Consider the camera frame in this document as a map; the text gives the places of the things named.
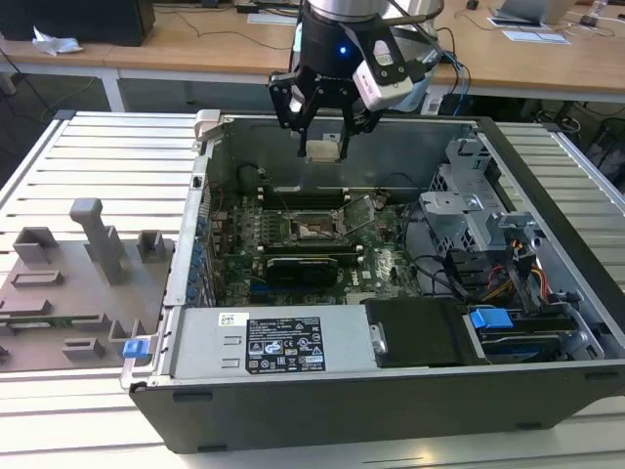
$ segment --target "desk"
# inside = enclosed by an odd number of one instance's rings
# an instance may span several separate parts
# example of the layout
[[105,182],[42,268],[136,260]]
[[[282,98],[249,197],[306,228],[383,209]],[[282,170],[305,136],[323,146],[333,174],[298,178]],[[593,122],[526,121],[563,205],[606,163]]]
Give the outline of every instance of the desk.
[[[486,20],[489,3],[494,0],[483,0],[477,11],[463,14],[483,27],[493,27]],[[510,41],[499,30],[484,31],[466,18],[454,18],[465,5],[465,0],[447,0],[436,26],[454,31],[458,57],[473,75],[472,95],[625,103],[625,23],[600,21],[600,26],[609,27],[623,39],[575,36],[571,33],[590,34],[575,27],[566,33],[570,46],[520,43]],[[576,11],[585,12],[587,7],[576,7]],[[625,8],[608,7],[604,15],[616,18],[620,11],[625,12]],[[293,40],[293,26],[249,24],[247,16],[234,10],[181,15],[202,33],[235,31],[276,48],[287,48]],[[573,15],[567,18],[579,19]],[[443,46],[450,48],[448,35],[440,35]],[[288,67],[289,57],[287,50],[269,49],[236,34],[198,38],[175,13],[156,13],[154,29],[141,48],[86,44],[82,53],[54,58],[37,52],[27,42],[1,44],[24,72],[97,76],[114,111],[125,110],[117,82],[120,78],[264,84],[270,71]],[[2,71],[12,69],[0,59]],[[451,66],[441,65],[433,79],[429,103],[439,103],[453,81]]]
[[[600,27],[613,30],[618,38],[598,34],[589,38],[590,31],[576,26],[561,32],[571,45],[560,45],[513,42],[501,30],[482,30],[467,18],[454,18],[462,11],[460,15],[466,15],[479,26],[494,28],[487,20],[491,16],[487,7],[498,3],[482,0],[472,12],[464,10],[464,0],[447,0],[445,10],[435,21],[436,27],[447,26],[455,35],[456,54],[473,77],[471,95],[625,103],[625,22],[599,22]],[[577,6],[573,11],[585,13],[588,7]],[[618,13],[625,13],[625,7],[607,7],[603,16],[616,18]],[[560,24],[551,28],[559,30],[579,19],[567,14]],[[441,45],[451,50],[449,34],[441,31],[439,35]],[[454,80],[451,65],[439,66],[429,100],[440,100]]]
[[[38,52],[26,41],[4,41],[0,47],[25,73],[95,76],[101,79],[110,109],[126,110],[120,78],[265,84],[270,71],[288,68],[294,26],[250,24],[247,15],[225,12],[180,13],[201,33],[176,14],[158,13],[142,47],[81,44],[77,54],[52,57]],[[236,33],[249,36],[279,50],[263,47]],[[0,57],[0,72],[14,71]]]

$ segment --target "laptop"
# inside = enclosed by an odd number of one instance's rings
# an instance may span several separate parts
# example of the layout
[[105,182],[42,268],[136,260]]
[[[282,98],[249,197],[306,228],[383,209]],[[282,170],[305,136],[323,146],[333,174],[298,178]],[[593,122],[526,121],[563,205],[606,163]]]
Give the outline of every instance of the laptop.
[[576,0],[505,0],[495,18],[529,24],[556,24]]

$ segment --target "yellow wire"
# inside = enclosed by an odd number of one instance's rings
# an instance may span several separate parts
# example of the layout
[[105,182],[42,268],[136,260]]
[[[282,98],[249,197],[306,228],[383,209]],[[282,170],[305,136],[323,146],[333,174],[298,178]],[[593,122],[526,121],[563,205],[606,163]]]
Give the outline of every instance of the yellow wire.
[[503,293],[508,287],[510,287],[512,285],[512,281],[508,280],[505,283],[503,283],[500,287],[498,287],[496,290],[488,293],[488,295],[486,295],[482,301],[486,301],[486,300],[490,300],[498,295],[500,295],[501,293]]
[[531,271],[538,274],[538,278],[540,278],[540,296],[542,297],[545,291],[545,275],[540,269],[532,269]]

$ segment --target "warning label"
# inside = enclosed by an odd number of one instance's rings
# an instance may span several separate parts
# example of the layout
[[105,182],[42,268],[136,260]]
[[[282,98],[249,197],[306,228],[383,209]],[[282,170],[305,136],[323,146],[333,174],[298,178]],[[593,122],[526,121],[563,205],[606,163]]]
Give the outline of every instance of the warning label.
[[325,371],[319,318],[247,321],[250,374]]

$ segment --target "floor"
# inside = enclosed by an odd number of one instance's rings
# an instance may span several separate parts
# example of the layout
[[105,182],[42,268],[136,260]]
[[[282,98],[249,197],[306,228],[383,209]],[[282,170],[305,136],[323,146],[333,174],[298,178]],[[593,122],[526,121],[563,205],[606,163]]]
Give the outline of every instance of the floor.
[[[52,108],[76,110],[108,110],[102,83],[97,79],[70,76],[28,75],[27,81],[15,77],[17,92],[4,97],[0,92],[0,186],[7,181],[28,153],[53,115],[29,87],[39,92]],[[122,89],[128,107],[133,112],[196,112],[202,108],[228,110],[271,110],[271,100],[265,86],[228,83],[193,83],[188,94],[182,82],[158,80],[122,80]],[[442,113],[456,108],[456,97],[443,103]],[[525,100],[472,97],[463,106],[465,115],[488,115],[498,121],[532,121],[542,106],[549,113],[560,108],[559,102],[533,102]],[[622,106],[590,104],[588,109],[575,107],[570,116],[581,125],[579,133],[571,135],[582,150],[586,150],[597,129],[607,115]],[[625,112],[615,114],[625,117]],[[620,159],[609,158],[602,170],[610,175],[618,168]]]

